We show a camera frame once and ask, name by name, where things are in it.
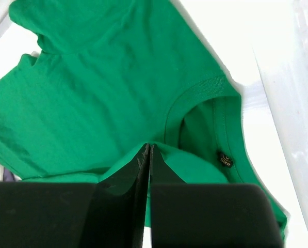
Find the green t shirt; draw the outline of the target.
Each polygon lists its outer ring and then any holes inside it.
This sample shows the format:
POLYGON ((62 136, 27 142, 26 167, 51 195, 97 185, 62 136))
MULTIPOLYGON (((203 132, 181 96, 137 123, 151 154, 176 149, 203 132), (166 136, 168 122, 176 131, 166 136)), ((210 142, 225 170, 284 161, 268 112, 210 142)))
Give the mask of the green t shirt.
POLYGON ((170 1, 14 1, 39 56, 0 79, 0 165, 99 182, 146 143, 186 183, 259 184, 241 96, 170 1))

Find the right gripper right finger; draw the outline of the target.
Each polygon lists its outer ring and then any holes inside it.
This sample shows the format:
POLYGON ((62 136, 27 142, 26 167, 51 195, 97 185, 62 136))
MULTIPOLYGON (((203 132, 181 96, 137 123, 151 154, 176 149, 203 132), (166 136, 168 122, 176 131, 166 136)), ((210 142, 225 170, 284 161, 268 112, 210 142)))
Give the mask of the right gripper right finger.
POLYGON ((283 247, 269 199, 254 184, 187 184, 151 148, 152 247, 283 247))

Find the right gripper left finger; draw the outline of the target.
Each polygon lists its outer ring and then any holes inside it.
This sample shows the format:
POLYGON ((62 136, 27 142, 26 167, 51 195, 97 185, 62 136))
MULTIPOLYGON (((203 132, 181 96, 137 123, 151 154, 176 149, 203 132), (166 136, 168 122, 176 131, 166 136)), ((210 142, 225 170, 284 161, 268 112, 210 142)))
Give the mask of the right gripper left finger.
POLYGON ((0 247, 141 247, 149 152, 99 183, 0 182, 0 247))

